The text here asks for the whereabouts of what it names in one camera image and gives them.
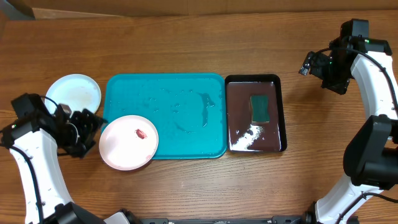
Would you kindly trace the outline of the light blue plate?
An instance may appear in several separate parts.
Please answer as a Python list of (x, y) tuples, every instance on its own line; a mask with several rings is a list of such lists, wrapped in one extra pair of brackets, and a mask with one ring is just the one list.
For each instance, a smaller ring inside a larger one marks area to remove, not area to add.
[(70, 74), (55, 81), (46, 97), (58, 105), (68, 105), (73, 112), (87, 109), (96, 113), (101, 103), (101, 89), (89, 76)]

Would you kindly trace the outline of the pink plate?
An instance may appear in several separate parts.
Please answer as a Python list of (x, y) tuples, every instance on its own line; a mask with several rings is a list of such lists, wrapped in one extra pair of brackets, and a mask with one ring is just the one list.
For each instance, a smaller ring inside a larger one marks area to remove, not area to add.
[(99, 139), (99, 153), (113, 169), (129, 171), (150, 162), (158, 145), (158, 132), (148, 119), (127, 115), (105, 127)]

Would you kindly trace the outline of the green scouring sponge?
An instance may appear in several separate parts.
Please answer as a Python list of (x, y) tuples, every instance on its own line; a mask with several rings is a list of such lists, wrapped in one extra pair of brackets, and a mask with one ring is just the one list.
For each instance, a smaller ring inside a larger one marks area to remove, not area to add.
[(251, 96), (251, 110), (253, 123), (268, 123), (270, 116), (268, 112), (269, 99), (266, 95)]

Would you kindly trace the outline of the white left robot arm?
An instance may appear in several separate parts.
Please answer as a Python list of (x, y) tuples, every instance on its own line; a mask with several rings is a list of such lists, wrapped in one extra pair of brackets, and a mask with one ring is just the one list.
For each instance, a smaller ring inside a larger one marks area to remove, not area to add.
[(17, 120), (1, 130), (1, 146), (9, 150), (19, 168), (25, 222), (140, 223), (126, 209), (102, 219), (73, 202), (60, 170), (58, 150), (63, 149), (66, 156), (84, 158), (106, 120), (87, 109), (71, 112), (63, 104), (57, 104), (55, 112), (50, 113), (43, 100), (43, 96), (28, 93), (12, 100)]

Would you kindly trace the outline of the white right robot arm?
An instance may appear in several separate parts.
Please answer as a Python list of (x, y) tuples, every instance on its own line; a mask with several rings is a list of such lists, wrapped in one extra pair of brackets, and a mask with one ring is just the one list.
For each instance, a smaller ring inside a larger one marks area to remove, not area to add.
[(351, 80), (360, 90), (366, 121), (343, 156), (344, 174), (306, 211), (301, 223), (358, 223), (354, 215), (372, 197), (396, 203), (383, 191), (397, 185), (397, 82), (388, 41), (369, 37), (369, 22), (352, 19), (328, 48), (309, 52), (300, 74), (322, 80), (322, 88), (344, 95)]

